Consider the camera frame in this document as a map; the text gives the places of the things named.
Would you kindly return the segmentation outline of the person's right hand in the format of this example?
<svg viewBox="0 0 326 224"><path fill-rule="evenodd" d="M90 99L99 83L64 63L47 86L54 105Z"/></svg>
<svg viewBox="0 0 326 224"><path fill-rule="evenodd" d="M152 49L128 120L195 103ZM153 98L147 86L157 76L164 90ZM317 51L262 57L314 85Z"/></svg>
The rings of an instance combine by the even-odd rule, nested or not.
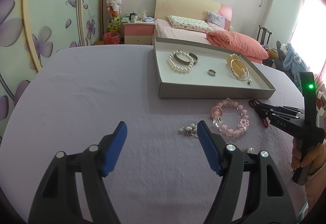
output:
<svg viewBox="0 0 326 224"><path fill-rule="evenodd" d="M294 138L292 142L293 148L291 167L293 170L310 165L311 167L309 174L315 174L315 172L323 167L323 164L325 164L325 143L312 147L308 151L308 154L302 158L302 153L297 148L297 139Z"/></svg>

